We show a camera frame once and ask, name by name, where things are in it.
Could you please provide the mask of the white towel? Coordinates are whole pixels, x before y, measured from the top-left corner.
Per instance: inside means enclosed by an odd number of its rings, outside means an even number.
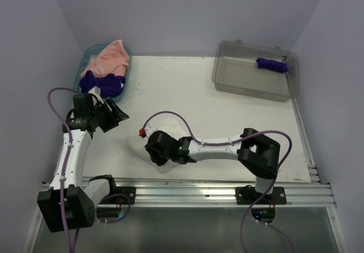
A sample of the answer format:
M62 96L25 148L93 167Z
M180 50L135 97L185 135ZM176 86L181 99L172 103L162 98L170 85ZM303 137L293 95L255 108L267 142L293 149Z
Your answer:
M159 173L172 171L179 164L169 158L175 154L179 139L187 136L187 132L171 117L159 123L148 122L144 130L144 138L137 134L130 134L126 138L131 157Z

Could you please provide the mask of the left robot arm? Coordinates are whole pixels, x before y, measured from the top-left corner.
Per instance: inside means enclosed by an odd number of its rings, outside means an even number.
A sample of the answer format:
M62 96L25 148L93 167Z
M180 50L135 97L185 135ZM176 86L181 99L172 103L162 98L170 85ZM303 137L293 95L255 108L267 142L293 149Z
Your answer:
M107 132L128 118L112 98L102 99L92 93L73 96L73 108L61 119L63 147L55 175L48 190L40 192L37 199L50 232L91 227L98 204L117 199L112 175L92 177L83 188L82 174L96 129Z

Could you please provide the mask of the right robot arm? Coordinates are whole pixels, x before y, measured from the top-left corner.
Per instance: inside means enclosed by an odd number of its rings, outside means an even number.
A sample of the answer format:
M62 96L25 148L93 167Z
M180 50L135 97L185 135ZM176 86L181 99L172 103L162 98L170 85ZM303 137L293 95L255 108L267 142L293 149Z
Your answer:
M145 145L151 161L161 167L167 161L181 165L204 160L236 160L255 176L253 196L266 203L274 196L272 182L278 175L280 144L253 128L220 142L204 142L191 136L175 139L164 131L153 132Z

